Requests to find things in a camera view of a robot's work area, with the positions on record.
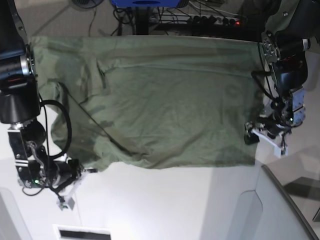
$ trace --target green cloth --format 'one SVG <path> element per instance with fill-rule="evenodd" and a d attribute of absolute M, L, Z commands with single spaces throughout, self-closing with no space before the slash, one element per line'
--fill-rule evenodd
<path fill-rule="evenodd" d="M 265 29 L 275 34 L 277 31 L 286 29 L 296 11 L 300 0 L 282 0 L 279 10 L 275 15 L 269 17 Z"/>
<path fill-rule="evenodd" d="M 261 69 L 256 43 L 126 36 L 34 37 L 32 45 L 39 91 L 66 106 L 68 154 L 86 167 L 255 163 L 244 123 L 263 105 L 250 74 Z M 60 148 L 66 132 L 59 114 L 51 134 Z"/>

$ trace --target white panel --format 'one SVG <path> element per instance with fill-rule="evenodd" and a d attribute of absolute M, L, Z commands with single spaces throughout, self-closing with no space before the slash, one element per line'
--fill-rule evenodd
<path fill-rule="evenodd" d="M 32 240 L 13 194 L 5 188 L 0 188 L 0 213 L 0 219 L 4 219 L 0 223 L 2 233 L 9 230 L 12 235 L 16 235 L 7 236 L 8 240 Z"/>
<path fill-rule="evenodd" d="M 290 205 L 263 170 L 258 178 L 256 193 L 262 202 L 263 214 L 254 236 L 255 240 L 312 239 L 306 234 Z"/>
<path fill-rule="evenodd" d="M 252 240 L 263 214 L 262 203 L 255 191 L 239 196 L 227 240 Z"/>

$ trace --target power strip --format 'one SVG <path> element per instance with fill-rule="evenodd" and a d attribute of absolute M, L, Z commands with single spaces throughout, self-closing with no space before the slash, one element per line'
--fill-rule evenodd
<path fill-rule="evenodd" d="M 201 15 L 202 18 L 207 18 L 207 19 L 209 19 L 211 16 L 216 18 L 216 22 L 214 23 L 215 25 L 230 25 L 230 26 L 241 25 L 240 19 L 236 17 L 229 17 L 229 16 L 222 17 L 220 15 Z M 172 15 L 170 13 L 164 13 L 161 16 L 161 21 L 160 21 L 159 15 L 157 14 L 150 19 L 150 22 L 155 24 L 159 22 L 163 24 L 188 24 L 187 21 L 189 21 L 190 18 L 195 18 L 195 17 L 199 17 L 199 15 L 197 14 L 182 15 L 182 14 L 176 14 L 176 13 Z"/>

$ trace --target white surface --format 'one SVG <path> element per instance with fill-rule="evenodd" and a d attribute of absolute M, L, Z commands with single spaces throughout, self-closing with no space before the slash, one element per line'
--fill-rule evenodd
<path fill-rule="evenodd" d="M 6 238 L 7 240 L 15 239 L 15 240 L 32 240 L 26 223 L 24 222 L 21 213 L 19 211 L 17 202 L 11 193 L 10 190 L 6 188 L 0 188 L 0 219 L 3 219 L 5 222 L 0 223 L 0 232 L 5 232 L 5 230 L 9 230 L 8 232 L 11 234 L 17 233 L 19 237 L 15 236 L 15 238 Z"/>
<path fill-rule="evenodd" d="M 263 214 L 263 206 L 255 191 L 243 192 L 237 201 L 227 240 L 252 240 Z"/>
<path fill-rule="evenodd" d="M 315 156 L 320 149 L 319 85 L 306 93 L 304 124 L 287 138 L 289 157 L 276 159 L 272 147 L 264 141 L 258 146 L 256 158 L 272 163 L 270 168 L 279 179 L 294 180 L 301 176 L 301 169 L 307 169 L 312 176 L 320 173 L 319 156 Z M 48 114 L 51 125 L 55 114 L 50 109 Z M 43 114 L 39 119 L 44 124 Z M 224 240 L 239 195 L 255 189 L 260 169 L 259 162 L 253 167 L 164 170 L 114 163 L 105 172 L 87 177 L 76 193 L 73 212 L 61 212 L 49 191 L 36 197 L 22 194 L 7 128 L 0 125 L 0 188 L 14 195 L 33 240 L 55 239 L 53 224 L 108 228 L 113 240 Z M 59 151 L 52 141 L 50 145 L 52 154 Z M 320 232 L 320 225 L 311 221 L 311 213 L 320 203 L 313 202 L 312 207 L 309 203 L 297 204 L 315 231 Z"/>
<path fill-rule="evenodd" d="M 278 189 L 261 170 L 256 185 L 263 214 L 253 240 L 307 240 L 308 235 Z"/>

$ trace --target black cable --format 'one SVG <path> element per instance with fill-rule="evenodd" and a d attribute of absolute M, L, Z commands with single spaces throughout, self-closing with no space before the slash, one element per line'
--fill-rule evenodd
<path fill-rule="evenodd" d="M 46 184 L 48 183 L 48 180 L 49 180 L 49 179 L 47 178 L 47 179 L 45 180 L 45 182 L 43 183 L 43 185 L 41 186 L 41 189 L 40 189 L 38 192 L 36 192 L 36 193 L 32 193 L 32 194 L 26 193 L 26 192 L 25 192 L 25 187 L 22 188 L 22 192 L 23 192 L 25 195 L 29 196 L 29 197 L 36 196 L 36 195 L 40 194 L 40 193 L 45 189 Z"/>
<path fill-rule="evenodd" d="M 130 8 L 130 12 L 127 11 L 127 16 L 129 18 L 130 24 L 131 24 L 131 29 L 132 29 L 132 35 L 136 35 L 136 26 L 134 24 L 134 14 L 132 12 L 132 9 Z"/>
<path fill-rule="evenodd" d="M 191 18 L 191 15 L 189 15 L 188 13 L 185 13 L 184 11 L 180 10 L 179 8 L 176 7 L 168 7 L 166 10 L 168 11 L 168 9 L 174 9 L 174 10 L 178 10 L 180 13 L 187 15 L 188 17 Z"/>
<path fill-rule="evenodd" d="M 176 20 L 177 20 L 177 22 L 179 24 L 179 18 L 178 18 L 178 16 L 176 14 L 174 14 L 172 11 L 170 11 L 168 9 L 166 9 L 165 11 L 172 15 L 172 19 L 173 19 L 174 22 L 175 22 L 175 18 L 176 18 Z"/>
<path fill-rule="evenodd" d="M 121 13 L 123 13 L 123 12 L 124 12 L 125 14 L 127 14 L 128 18 L 129 18 L 128 12 L 127 12 L 124 8 L 115 8 L 115 9 L 113 10 L 113 16 L 114 16 L 114 18 L 115 18 L 119 23 L 122 23 L 122 24 L 124 24 L 124 25 L 129 25 L 129 24 L 131 24 L 130 20 L 127 21 L 127 22 L 124 22 L 123 20 L 121 20 L 120 18 L 118 18 L 117 14 L 121 14 Z"/>
<path fill-rule="evenodd" d="M 159 7 L 157 7 L 157 11 L 158 11 L 158 14 L 159 14 L 159 23 L 162 24 L 162 16 L 160 14 L 160 8 Z"/>
<path fill-rule="evenodd" d="M 110 36 L 113 36 L 118 29 L 119 29 L 119 27 L 117 27 L 117 28 L 110 34 Z"/>
<path fill-rule="evenodd" d="M 161 23 L 161 24 L 163 23 L 163 22 L 162 22 L 162 15 L 164 14 L 164 9 L 165 9 L 165 8 L 163 7 L 163 8 L 162 8 L 162 10 L 163 10 L 163 11 L 162 11 L 162 14 L 160 14 L 160 8 L 157 7 L 158 14 L 159 14 L 159 23 Z"/>
<path fill-rule="evenodd" d="M 92 27 L 92 24 L 94 23 L 95 19 L 96 19 L 96 15 L 97 15 L 97 7 L 94 8 L 94 14 L 93 14 L 93 18 L 92 18 L 92 21 L 89 25 L 89 29 L 88 29 L 88 36 L 91 37 L 91 27 Z"/>
<path fill-rule="evenodd" d="M 259 58 L 260 58 L 260 64 L 261 64 L 261 67 L 262 67 L 262 70 L 265 71 L 265 65 L 264 65 L 264 61 L 262 60 L 262 55 L 261 55 L 261 48 L 260 48 L 260 25 L 262 24 L 262 21 L 263 21 L 263 14 L 261 13 L 261 17 L 260 17 L 260 21 L 258 22 L 257 24 L 257 27 L 256 27 L 256 38 L 257 38 L 257 42 L 256 42 L 256 45 L 257 45 L 257 48 L 258 48 L 258 53 L 259 53 Z M 263 86 L 263 93 L 268 97 L 270 98 L 271 100 L 275 100 L 274 98 L 274 95 L 272 94 L 272 91 L 271 91 L 271 86 L 270 86 L 270 82 L 269 82 L 269 79 L 268 77 L 265 75 L 265 80 L 266 80 L 266 83 L 268 85 L 268 89 L 269 89 L 269 93 L 267 93 L 267 91 L 265 90 L 265 87 Z"/>
<path fill-rule="evenodd" d="M 41 101 L 40 106 L 44 107 L 45 105 L 53 105 L 53 106 L 58 107 L 61 110 L 61 112 L 64 116 L 64 119 L 65 119 L 66 128 L 67 128 L 67 139 L 66 139 L 66 143 L 65 143 L 64 148 L 62 149 L 62 151 L 60 153 L 53 155 L 53 156 L 49 156 L 50 159 L 54 160 L 54 159 L 62 157 L 65 153 L 68 152 L 69 147 L 71 145 L 71 140 L 72 140 L 72 126 L 71 126 L 71 120 L 70 120 L 69 113 L 68 113 L 67 109 L 60 102 L 58 102 L 56 100 Z"/>
<path fill-rule="evenodd" d="M 213 11 L 215 11 L 216 13 L 218 13 L 219 15 L 221 15 L 223 18 L 226 18 L 226 16 L 225 16 L 225 15 L 223 15 L 221 12 L 219 12 L 219 11 L 218 11 L 218 10 L 216 10 L 216 9 L 214 9 L 213 7 L 211 7 L 211 6 L 209 6 L 209 5 L 205 4 L 205 3 L 203 3 L 203 2 L 201 2 L 201 1 L 198 1 L 198 0 L 194 0 L 194 1 L 195 1 L 195 2 L 197 2 L 197 3 L 202 4 L 203 6 L 206 6 L 206 7 L 210 8 L 210 9 L 212 9 Z"/>
<path fill-rule="evenodd" d="M 261 91 L 271 100 L 274 100 L 274 97 L 272 95 L 269 94 L 269 92 L 266 91 L 265 87 L 262 85 L 262 83 L 260 82 L 258 76 L 261 74 L 265 74 L 264 71 L 253 71 L 251 72 L 251 76 L 254 79 L 255 83 L 258 85 L 258 87 L 261 89 Z"/>
<path fill-rule="evenodd" d="M 41 100 L 41 103 L 44 101 L 43 98 L 41 97 L 40 93 L 39 93 L 39 98 Z M 47 115 L 47 110 L 46 107 L 43 106 L 43 110 L 44 110 L 44 116 L 45 116 L 45 139 L 46 139 L 46 151 L 47 151 L 47 169 L 50 169 L 50 148 L 49 148 L 49 136 L 48 136 L 48 115 Z M 50 180 L 50 176 L 49 176 L 50 172 L 48 171 L 46 173 L 48 179 Z"/>
<path fill-rule="evenodd" d="M 184 23 L 189 23 L 189 21 L 187 21 L 187 20 L 179 20 L 179 22 L 184 22 Z M 176 21 L 175 20 L 171 20 L 171 21 L 168 21 L 168 22 L 165 22 L 164 24 L 172 24 L 172 23 L 176 23 Z"/>

